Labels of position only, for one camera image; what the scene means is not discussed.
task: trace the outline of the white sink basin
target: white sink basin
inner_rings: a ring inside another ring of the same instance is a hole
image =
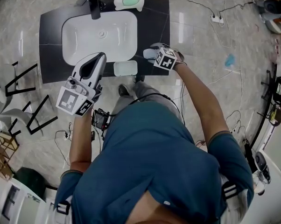
[[[86,56],[104,52],[107,62],[131,59],[137,50],[137,19],[128,11],[91,14],[67,20],[62,29],[63,58],[76,65]]]

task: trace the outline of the blue object on floor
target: blue object on floor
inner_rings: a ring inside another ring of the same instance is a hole
[[[235,57],[233,54],[230,54],[225,61],[225,66],[230,67],[231,65],[234,65],[234,64],[235,64]]]

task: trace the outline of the green soap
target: green soap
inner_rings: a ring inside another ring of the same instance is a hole
[[[123,0],[123,5],[124,6],[133,6],[137,4],[139,0]]]

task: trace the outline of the man's right arm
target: man's right arm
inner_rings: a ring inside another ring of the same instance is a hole
[[[238,192],[248,190],[249,205],[253,199],[252,173],[238,143],[229,131],[215,95],[186,64],[177,64],[175,71],[184,81],[200,117],[208,153],[218,160],[220,173],[236,185]]]
[[[200,117],[205,141],[208,146],[213,135],[221,131],[229,131],[218,100],[186,64],[178,63],[174,69],[185,83],[193,105]]]

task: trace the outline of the black shoe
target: black shoe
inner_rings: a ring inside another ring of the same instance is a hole
[[[135,76],[135,83],[139,82],[139,81],[144,81],[145,80],[145,76]]]
[[[127,87],[124,84],[119,85],[119,95],[124,96],[124,95],[130,95],[128,92]]]

